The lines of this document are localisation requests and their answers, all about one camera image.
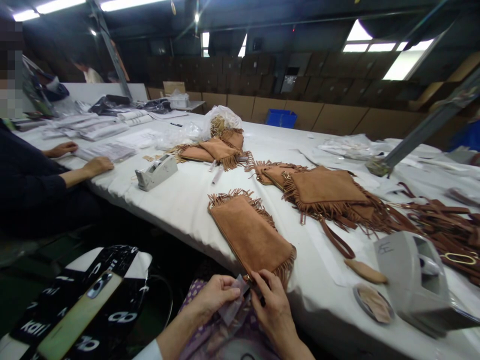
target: blue plastic crate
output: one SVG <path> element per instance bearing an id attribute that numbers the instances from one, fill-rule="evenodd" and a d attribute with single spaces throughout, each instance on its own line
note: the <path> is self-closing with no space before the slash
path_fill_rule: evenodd
<path id="1" fill-rule="evenodd" d="M 293 111 L 270 109 L 268 110 L 265 124 L 293 129 L 296 121 L 297 114 Z"/>

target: white tablecloth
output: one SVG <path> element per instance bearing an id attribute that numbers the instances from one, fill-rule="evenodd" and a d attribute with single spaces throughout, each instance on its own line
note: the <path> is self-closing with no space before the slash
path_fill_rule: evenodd
<path id="1" fill-rule="evenodd" d="M 202 126 L 204 116 L 189 114 L 175 119 L 175 123 L 184 125 L 190 121 Z M 161 132 L 172 128 L 174 126 L 170 125 L 169 121 L 156 120 L 135 126 L 119 136 L 142 129 Z M 332 137 L 249 122 L 244 122 L 243 128 L 243 148 L 251 151 L 256 160 L 282 161 L 303 166 L 311 166 L 312 163 L 298 149 L 313 148 Z M 18 135 L 42 150 L 68 140 L 57 138 L 44 141 L 38 130 Z M 82 139 L 75 141 L 80 146 L 88 147 L 111 140 L 112 138 L 108 138 L 96 143 Z M 403 356 L 430 360 L 480 357 L 480 341 L 476 330 L 452 331 L 446 338 L 433 339 L 398 316 L 389 326 L 375 323 L 360 309 L 352 292 L 352 286 L 364 280 L 344 265 L 342 255 L 325 236 L 320 224 L 307 218 L 306 224 L 301 225 L 298 211 L 294 210 L 289 202 L 281 199 L 281 191 L 275 186 L 261 185 L 255 180 L 255 176 L 252 176 L 253 171 L 245 173 L 244 169 L 239 167 L 225 172 L 219 183 L 212 185 L 215 172 L 209 172 L 209 167 L 203 163 L 189 161 L 178 164 L 178 172 L 150 192 L 140 190 L 137 181 L 132 180 L 135 176 L 134 170 L 144 169 L 151 164 L 143 159 L 143 156 L 154 157 L 161 153 L 154 147 L 141 150 L 134 157 L 117 164 L 114 170 L 94 178 L 91 181 L 92 190 L 113 204 L 177 236 L 235 273 L 241 269 L 207 212 L 207 195 L 226 193 L 236 188 L 252 190 L 254 197 L 262 198 L 263 205 L 273 216 L 278 231 L 297 249 L 297 259 L 287 289 L 288 298 L 297 323 L 319 344 L 340 358 L 363 358 L 365 354 L 372 354 L 379 359 Z M 75 156 L 66 156 L 58 162 L 70 169 L 78 169 L 85 164 Z M 331 156 L 330 166 L 335 164 L 338 164 L 339 168 L 354 171 L 359 175 L 362 185 L 372 185 L 376 181 L 380 184 L 383 181 L 370 176 L 360 161 L 338 160 L 338 157 Z M 455 185 L 458 179 L 452 175 L 446 176 L 442 170 L 436 168 L 428 171 L 402 165 L 395 169 L 392 177 L 393 181 L 406 178 L 406 182 L 418 195 L 458 206 L 455 201 L 441 196 L 439 189 Z M 407 201 L 401 195 L 395 195 L 391 200 Z M 369 239 L 360 229 L 346 233 L 335 225 L 331 228 L 350 244 L 360 260 L 378 268 L 373 251 L 374 236 Z M 448 273 L 450 287 L 454 287 L 460 294 L 466 293 L 465 299 L 461 298 L 465 305 L 480 309 L 478 288 L 470 285 L 463 276 L 453 271 Z M 375 287 L 388 298 L 383 285 Z"/>

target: dark sleeve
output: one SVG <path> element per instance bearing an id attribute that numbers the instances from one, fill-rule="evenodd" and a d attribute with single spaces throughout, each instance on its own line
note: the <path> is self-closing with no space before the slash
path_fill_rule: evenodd
<path id="1" fill-rule="evenodd" d="M 5 158 L 0 157 L 0 210 L 21 210 L 59 200 L 67 185 L 59 175 L 23 175 Z"/>

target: phone case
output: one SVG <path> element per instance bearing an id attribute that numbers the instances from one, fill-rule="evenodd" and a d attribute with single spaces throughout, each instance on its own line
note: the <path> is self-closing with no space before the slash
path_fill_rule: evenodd
<path id="1" fill-rule="evenodd" d="M 105 271 L 42 340 L 38 352 L 46 360 L 62 360 L 122 280 L 121 276 Z"/>

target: window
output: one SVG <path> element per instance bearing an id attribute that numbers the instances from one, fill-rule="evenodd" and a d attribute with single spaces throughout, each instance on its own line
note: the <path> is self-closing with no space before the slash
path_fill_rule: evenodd
<path id="1" fill-rule="evenodd" d="M 210 33 L 202 32 L 201 33 L 201 56 L 202 58 L 209 58 L 209 41 Z"/>
<path id="2" fill-rule="evenodd" d="M 346 39 L 344 52 L 391 52 L 401 51 L 384 80 L 408 80 L 414 69 L 422 62 L 435 43 L 435 39 L 419 42 L 407 51 L 403 51 L 406 42 L 388 42 L 372 38 L 357 20 Z"/>
<path id="3" fill-rule="evenodd" d="M 241 44 L 240 52 L 238 53 L 238 56 L 243 58 L 245 56 L 245 50 L 247 49 L 247 35 L 245 34 L 245 38 L 243 39 L 243 43 Z"/>

